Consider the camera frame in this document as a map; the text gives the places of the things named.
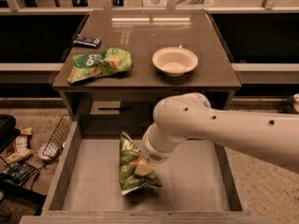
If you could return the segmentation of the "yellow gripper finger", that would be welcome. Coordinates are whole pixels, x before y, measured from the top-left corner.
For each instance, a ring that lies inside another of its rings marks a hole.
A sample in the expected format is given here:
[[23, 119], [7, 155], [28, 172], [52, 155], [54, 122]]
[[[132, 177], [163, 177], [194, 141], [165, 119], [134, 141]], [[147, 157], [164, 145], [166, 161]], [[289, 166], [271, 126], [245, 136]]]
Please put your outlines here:
[[142, 158], [138, 162], [138, 164], [135, 168], [135, 174], [144, 176], [144, 175], [151, 173], [154, 170], [155, 170], [155, 165], [153, 163], [151, 163], [150, 161], [148, 161], [147, 159]]

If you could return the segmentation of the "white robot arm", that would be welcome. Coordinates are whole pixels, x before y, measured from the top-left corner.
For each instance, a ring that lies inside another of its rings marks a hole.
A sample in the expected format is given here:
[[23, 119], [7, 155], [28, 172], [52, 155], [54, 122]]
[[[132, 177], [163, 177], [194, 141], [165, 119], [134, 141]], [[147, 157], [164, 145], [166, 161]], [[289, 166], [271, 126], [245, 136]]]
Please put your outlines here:
[[141, 143], [143, 157], [152, 163], [165, 162], [178, 145], [198, 139], [299, 172], [296, 115], [218, 110], [193, 92], [164, 98], [152, 116]]

